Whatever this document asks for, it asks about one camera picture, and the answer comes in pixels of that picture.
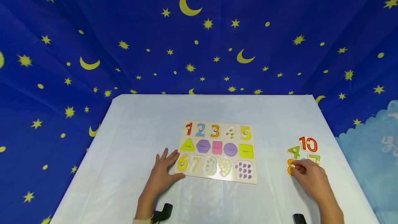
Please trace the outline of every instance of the blue fabric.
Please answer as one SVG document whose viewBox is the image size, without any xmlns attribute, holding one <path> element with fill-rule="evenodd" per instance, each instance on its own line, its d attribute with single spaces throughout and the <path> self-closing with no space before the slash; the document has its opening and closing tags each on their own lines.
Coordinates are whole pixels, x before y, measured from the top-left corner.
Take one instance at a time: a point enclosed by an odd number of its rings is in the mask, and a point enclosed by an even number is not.
<svg viewBox="0 0 398 224">
<path fill-rule="evenodd" d="M 398 98 L 397 1 L 0 0 L 0 223 L 50 221 L 122 93 L 314 94 L 335 135 L 364 123 Z"/>
</svg>

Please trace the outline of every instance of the red number 1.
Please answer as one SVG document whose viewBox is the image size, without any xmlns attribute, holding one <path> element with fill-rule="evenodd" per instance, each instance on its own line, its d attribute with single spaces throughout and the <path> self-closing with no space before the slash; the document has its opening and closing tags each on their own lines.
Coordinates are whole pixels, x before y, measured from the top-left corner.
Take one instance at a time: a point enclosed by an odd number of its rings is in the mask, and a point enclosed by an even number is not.
<svg viewBox="0 0 398 224">
<path fill-rule="evenodd" d="M 192 131 L 192 122 L 187 124 L 185 127 L 186 127 L 186 129 L 188 129 L 187 135 L 190 136 L 191 135 L 191 131 Z"/>
</svg>

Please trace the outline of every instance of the yellow crescent moon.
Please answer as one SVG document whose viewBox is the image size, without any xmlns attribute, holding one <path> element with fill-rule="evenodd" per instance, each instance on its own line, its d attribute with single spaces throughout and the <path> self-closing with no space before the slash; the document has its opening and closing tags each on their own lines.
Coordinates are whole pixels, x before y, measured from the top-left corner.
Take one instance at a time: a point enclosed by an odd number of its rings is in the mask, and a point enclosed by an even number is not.
<svg viewBox="0 0 398 224">
<path fill-rule="evenodd" d="M 4 56 L 3 56 L 3 53 L 0 52 L 0 68 L 2 68 L 3 65 L 4 65 Z"/>
<path fill-rule="evenodd" d="M 80 57 L 80 66 L 86 70 L 96 69 L 99 65 L 100 65 L 100 60 L 98 60 L 96 63 L 93 63 L 93 64 L 87 64 L 83 61 L 83 58 Z"/>
<path fill-rule="evenodd" d="M 254 58 L 256 58 L 256 57 L 253 57 L 253 58 L 251 58 L 251 59 L 244 59 L 243 56 L 242 56 L 242 53 L 243 53 L 244 50 L 245 50 L 245 49 L 242 49 L 242 50 L 239 52 L 238 56 L 236 57 L 236 60 L 237 60 L 238 62 L 245 64 L 245 63 L 249 63 L 249 62 L 253 61 Z"/>
<path fill-rule="evenodd" d="M 88 134 L 90 135 L 90 137 L 95 137 L 98 130 L 100 129 L 100 126 L 101 126 L 101 124 L 98 126 L 98 128 L 95 131 L 91 130 L 91 126 L 90 126 L 90 128 L 88 129 Z"/>
<path fill-rule="evenodd" d="M 326 98 L 326 96 L 325 96 L 325 95 L 320 95 L 320 96 L 318 96 L 318 97 L 315 99 L 316 103 L 319 104 L 319 101 L 321 101 L 321 99 L 323 99 L 323 98 Z"/>
<path fill-rule="evenodd" d="M 190 7 L 187 5 L 187 0 L 180 0 L 180 10 L 187 16 L 195 16 L 198 15 L 199 12 L 202 10 L 202 8 L 197 9 L 197 10 L 192 10 Z"/>
</svg>

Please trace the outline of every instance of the yellow number 5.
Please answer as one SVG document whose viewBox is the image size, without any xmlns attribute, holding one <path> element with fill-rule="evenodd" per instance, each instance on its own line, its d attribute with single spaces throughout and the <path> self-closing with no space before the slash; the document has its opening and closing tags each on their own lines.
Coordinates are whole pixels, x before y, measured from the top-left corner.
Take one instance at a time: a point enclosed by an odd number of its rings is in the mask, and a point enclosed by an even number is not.
<svg viewBox="0 0 398 224">
<path fill-rule="evenodd" d="M 242 134 L 240 138 L 242 140 L 250 140 L 252 134 L 249 131 L 250 127 L 240 127 L 240 133 Z"/>
</svg>

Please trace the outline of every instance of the wooden puzzle board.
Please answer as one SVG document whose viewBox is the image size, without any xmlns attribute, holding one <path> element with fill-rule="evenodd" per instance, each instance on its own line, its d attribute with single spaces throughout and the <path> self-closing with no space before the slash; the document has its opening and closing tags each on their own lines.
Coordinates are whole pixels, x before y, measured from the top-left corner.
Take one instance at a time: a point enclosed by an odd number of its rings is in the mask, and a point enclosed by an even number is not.
<svg viewBox="0 0 398 224">
<path fill-rule="evenodd" d="M 174 172 L 257 184 L 253 127 L 186 120 Z"/>
</svg>

